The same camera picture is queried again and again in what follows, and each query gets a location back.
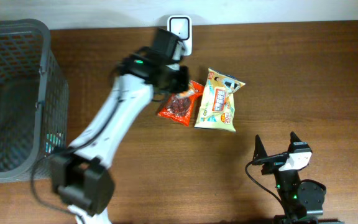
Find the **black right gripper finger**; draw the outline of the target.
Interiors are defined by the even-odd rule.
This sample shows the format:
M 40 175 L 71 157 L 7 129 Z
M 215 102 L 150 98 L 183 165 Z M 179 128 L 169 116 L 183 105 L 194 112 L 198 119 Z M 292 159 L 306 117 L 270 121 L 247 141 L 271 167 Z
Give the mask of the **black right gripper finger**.
M 255 147 L 254 147 L 254 155 L 252 158 L 253 165 L 261 165 L 264 163 L 264 160 L 268 157 L 264 145 L 260 136 L 257 134 L 255 136 Z
M 300 138 L 295 134 L 294 131 L 290 133 L 290 145 L 289 145 L 289 151 L 295 152 L 299 149 L 305 149 L 306 148 L 306 142 L 303 142 L 300 140 Z

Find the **red orange snack bag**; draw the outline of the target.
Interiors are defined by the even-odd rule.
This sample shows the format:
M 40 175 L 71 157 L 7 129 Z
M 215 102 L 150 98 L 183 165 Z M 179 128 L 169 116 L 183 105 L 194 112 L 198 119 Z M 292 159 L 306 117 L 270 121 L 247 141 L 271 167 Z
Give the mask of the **red orange snack bag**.
M 203 94 L 203 90 L 203 85 L 191 80 L 188 90 L 173 94 L 157 115 L 189 126 L 195 101 Z

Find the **cream yellow snack bag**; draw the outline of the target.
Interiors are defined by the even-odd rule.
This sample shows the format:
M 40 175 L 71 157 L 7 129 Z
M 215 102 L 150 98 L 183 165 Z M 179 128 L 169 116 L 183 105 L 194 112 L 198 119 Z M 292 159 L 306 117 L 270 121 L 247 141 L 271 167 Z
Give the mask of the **cream yellow snack bag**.
M 234 94 L 245 85 L 237 78 L 208 68 L 195 128 L 219 129 L 235 133 Z

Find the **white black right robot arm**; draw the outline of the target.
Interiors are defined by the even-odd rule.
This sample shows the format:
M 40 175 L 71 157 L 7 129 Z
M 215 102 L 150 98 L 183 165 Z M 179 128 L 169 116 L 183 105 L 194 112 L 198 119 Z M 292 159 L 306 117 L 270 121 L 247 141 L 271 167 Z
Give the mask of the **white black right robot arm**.
M 255 136 L 254 155 L 245 166 L 248 178 L 261 189 L 272 195 L 283 209 L 282 215 L 274 216 L 272 222 L 289 223 L 341 223 L 340 220 L 321 220 L 327 188 L 311 179 L 301 180 L 299 171 L 309 165 L 313 154 L 307 142 L 295 132 L 290 133 L 288 149 L 280 154 L 268 155 L 259 135 Z M 262 175 L 274 175 L 278 194 L 256 181 L 248 171 L 249 166 L 261 166 Z

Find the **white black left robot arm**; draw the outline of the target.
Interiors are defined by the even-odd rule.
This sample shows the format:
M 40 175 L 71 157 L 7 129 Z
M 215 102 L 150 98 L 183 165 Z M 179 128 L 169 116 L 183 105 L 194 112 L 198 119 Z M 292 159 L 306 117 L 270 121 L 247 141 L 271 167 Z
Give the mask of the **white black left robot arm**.
M 109 174 L 123 137 L 155 93 L 182 93 L 189 74 L 180 65 L 187 45 L 142 47 L 115 68 L 113 88 L 87 128 L 49 159 L 52 190 L 77 223 L 109 223 L 115 184 Z

